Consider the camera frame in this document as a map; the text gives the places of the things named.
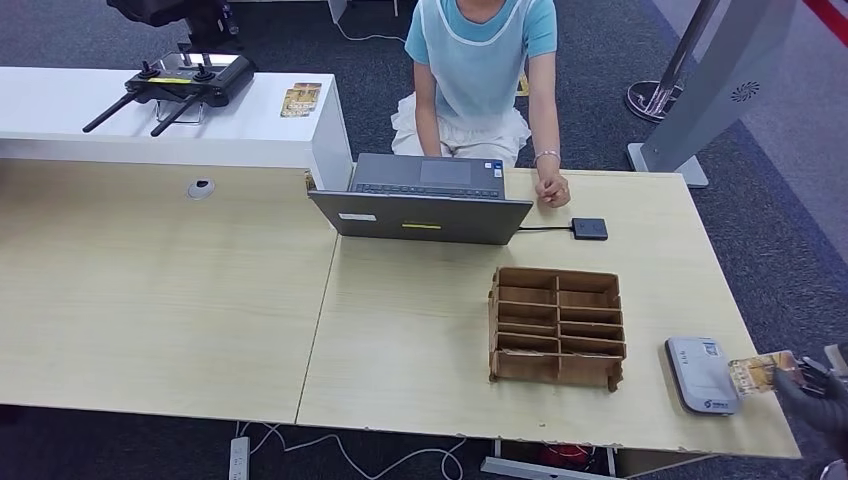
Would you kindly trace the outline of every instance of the woman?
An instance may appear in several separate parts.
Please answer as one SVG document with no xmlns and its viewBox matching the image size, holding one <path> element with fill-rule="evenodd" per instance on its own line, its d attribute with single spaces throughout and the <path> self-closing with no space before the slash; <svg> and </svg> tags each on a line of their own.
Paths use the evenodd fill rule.
<svg viewBox="0 0 848 480">
<path fill-rule="evenodd" d="M 532 130 L 536 192 L 549 206 L 565 205 L 570 194 L 559 173 L 556 48 L 553 0 L 419 0 L 406 40 L 415 93 L 392 116 L 392 150 L 514 166 Z M 530 129 L 513 107 L 525 63 Z"/>
</svg>

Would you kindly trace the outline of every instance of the white apron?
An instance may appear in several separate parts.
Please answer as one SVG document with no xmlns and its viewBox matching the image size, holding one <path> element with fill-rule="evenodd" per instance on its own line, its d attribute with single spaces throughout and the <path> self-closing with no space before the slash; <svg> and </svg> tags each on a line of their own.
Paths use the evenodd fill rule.
<svg viewBox="0 0 848 480">
<path fill-rule="evenodd" d="M 527 59 L 524 19 L 533 0 L 517 0 L 504 26 L 482 42 L 457 35 L 440 0 L 419 1 L 442 142 L 467 145 L 508 137 L 523 147 L 530 129 L 513 105 Z M 415 94 L 398 103 L 392 126 L 398 137 L 416 131 Z"/>
</svg>

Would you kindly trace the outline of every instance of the bracelet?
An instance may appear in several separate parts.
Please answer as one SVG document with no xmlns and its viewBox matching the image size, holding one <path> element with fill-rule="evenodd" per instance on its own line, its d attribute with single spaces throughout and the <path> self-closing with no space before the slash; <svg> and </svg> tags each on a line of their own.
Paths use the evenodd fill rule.
<svg viewBox="0 0 848 480">
<path fill-rule="evenodd" d="M 559 161 L 559 163 L 562 164 L 562 157 L 559 156 L 559 152 L 557 152 L 555 150 L 545 150 L 544 152 L 540 152 L 540 153 L 536 154 L 536 156 L 533 158 L 533 166 L 536 166 L 536 162 L 538 162 L 540 158 L 542 158 L 546 155 L 556 157 L 556 159 Z"/>
</svg>

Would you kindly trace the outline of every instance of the desk surface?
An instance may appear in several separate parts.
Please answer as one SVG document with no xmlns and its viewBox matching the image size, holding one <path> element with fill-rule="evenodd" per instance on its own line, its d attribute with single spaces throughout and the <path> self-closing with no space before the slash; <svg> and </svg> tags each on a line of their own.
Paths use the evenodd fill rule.
<svg viewBox="0 0 848 480">
<path fill-rule="evenodd" d="M 302 169 L 0 161 L 0 404 L 293 423 L 335 241 Z"/>
<path fill-rule="evenodd" d="M 533 176 L 508 171 L 510 198 Z M 709 239 L 676 175 L 576 173 L 574 200 L 525 225 L 603 217 L 607 242 L 523 232 L 508 247 L 340 238 L 297 423 L 627 448 L 797 457 L 772 394 L 728 418 L 680 407 L 663 342 L 716 338 L 755 354 Z M 498 265 L 620 276 L 628 357 L 605 389 L 489 383 L 487 292 Z"/>
</svg>

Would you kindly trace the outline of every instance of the red object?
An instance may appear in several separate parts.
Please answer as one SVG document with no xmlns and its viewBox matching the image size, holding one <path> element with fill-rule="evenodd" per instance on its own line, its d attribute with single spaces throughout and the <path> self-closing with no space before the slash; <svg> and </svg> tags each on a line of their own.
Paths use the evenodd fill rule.
<svg viewBox="0 0 848 480">
<path fill-rule="evenodd" d="M 848 18 L 845 18 L 836 7 L 830 3 L 831 0 L 804 0 L 810 10 L 819 17 L 819 20 L 836 35 L 842 44 L 848 47 Z"/>
<path fill-rule="evenodd" d="M 539 460 L 549 467 L 583 468 L 589 462 L 589 454 L 577 445 L 544 445 Z"/>
</svg>

